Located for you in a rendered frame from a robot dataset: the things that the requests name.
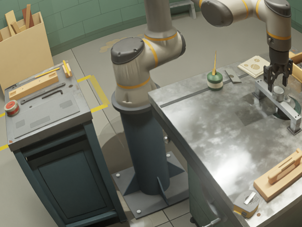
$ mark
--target orange stripe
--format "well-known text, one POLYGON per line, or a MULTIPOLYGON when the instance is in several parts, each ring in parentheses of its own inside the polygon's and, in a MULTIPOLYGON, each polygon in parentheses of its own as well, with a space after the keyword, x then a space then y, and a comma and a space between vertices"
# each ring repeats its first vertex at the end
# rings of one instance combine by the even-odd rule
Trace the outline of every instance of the orange stripe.
POLYGON ((260 1, 261 0, 258 0, 257 5, 256 5, 256 14, 257 14, 257 17, 258 17, 259 20, 261 20, 260 17, 259 17, 259 14, 258 14, 258 8, 259 8, 260 1))
POLYGON ((144 35, 146 39, 151 40, 151 41, 167 41, 167 40, 171 40, 173 38, 175 38, 177 36, 177 33, 175 33, 174 35, 167 37, 167 38, 160 38, 160 39, 156 39, 156 38, 151 38, 149 36, 144 35))
POLYGON ((139 88, 139 87, 142 87, 144 86, 145 84, 147 84, 150 80, 150 77, 143 83, 140 83, 138 85, 135 85, 135 86, 123 86, 123 85, 119 85, 118 83, 116 83, 119 87, 123 88, 123 89, 134 89, 134 88, 139 88))
POLYGON ((249 8, 248 8, 248 5, 245 3, 245 1, 244 0, 242 0, 242 1, 243 1, 244 5, 245 5, 245 8, 246 8, 246 17, 244 19, 247 19, 248 16, 249 16, 249 8))
POLYGON ((273 35, 271 33, 269 33, 267 30, 266 32, 268 33, 268 35, 272 36, 273 38, 275 39, 278 39, 278 40, 289 40, 292 36, 287 36, 287 37, 282 37, 282 36, 277 36, 277 35, 273 35))
POLYGON ((144 40, 144 39, 143 39, 143 41, 145 42, 145 44, 147 44, 147 45, 149 46, 150 50, 151 50, 152 53, 153 53, 154 60, 155 60, 155 68, 156 68, 157 65, 158 65, 158 58, 157 58, 157 54, 156 54, 156 52, 155 52, 155 49, 152 47, 152 45, 151 45, 147 40, 144 40))

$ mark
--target round tin can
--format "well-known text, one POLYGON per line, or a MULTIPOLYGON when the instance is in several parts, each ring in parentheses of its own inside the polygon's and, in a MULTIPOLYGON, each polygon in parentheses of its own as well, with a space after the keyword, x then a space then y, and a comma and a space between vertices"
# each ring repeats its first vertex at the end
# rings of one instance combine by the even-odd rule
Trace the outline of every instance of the round tin can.
POLYGON ((7 113, 7 116, 12 117, 12 116, 16 115, 17 113, 19 113, 20 108, 19 108, 18 102, 16 100, 11 100, 7 104, 5 104, 4 110, 7 113))

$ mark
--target wall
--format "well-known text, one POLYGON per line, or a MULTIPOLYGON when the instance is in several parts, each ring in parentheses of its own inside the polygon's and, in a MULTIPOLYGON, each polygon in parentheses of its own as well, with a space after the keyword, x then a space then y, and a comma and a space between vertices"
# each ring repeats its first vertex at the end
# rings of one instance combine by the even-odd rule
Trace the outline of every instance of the wall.
POLYGON ((292 27, 302 33, 302 0, 287 0, 292 9, 292 27))
MULTIPOLYGON (((32 14, 41 12, 52 55, 146 23, 143 0, 0 0, 0 29, 7 26, 4 14, 11 10, 18 21, 23 19, 26 4, 32 14)), ((188 12, 186 6, 171 11, 188 12)))

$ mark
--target tape measure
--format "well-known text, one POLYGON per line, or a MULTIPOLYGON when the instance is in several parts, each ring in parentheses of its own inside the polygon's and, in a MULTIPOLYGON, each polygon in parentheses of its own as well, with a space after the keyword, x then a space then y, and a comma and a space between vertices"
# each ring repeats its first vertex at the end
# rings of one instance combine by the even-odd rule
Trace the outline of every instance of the tape measure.
POLYGON ((5 104, 4 110, 7 113, 7 116, 12 117, 19 113, 20 107, 16 100, 11 100, 9 103, 5 104))
POLYGON ((233 211, 250 218, 257 211, 259 202, 260 194, 258 192, 252 190, 242 192, 235 200, 233 211))

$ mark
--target dark blue cylindrical pedestal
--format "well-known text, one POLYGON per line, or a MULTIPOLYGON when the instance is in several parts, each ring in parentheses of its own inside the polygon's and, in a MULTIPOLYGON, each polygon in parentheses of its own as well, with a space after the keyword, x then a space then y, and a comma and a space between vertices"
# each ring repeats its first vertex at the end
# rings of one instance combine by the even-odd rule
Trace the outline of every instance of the dark blue cylindrical pedestal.
POLYGON ((121 113, 121 120, 140 190, 147 195, 160 194, 170 185, 162 128, 151 110, 139 114, 121 113))

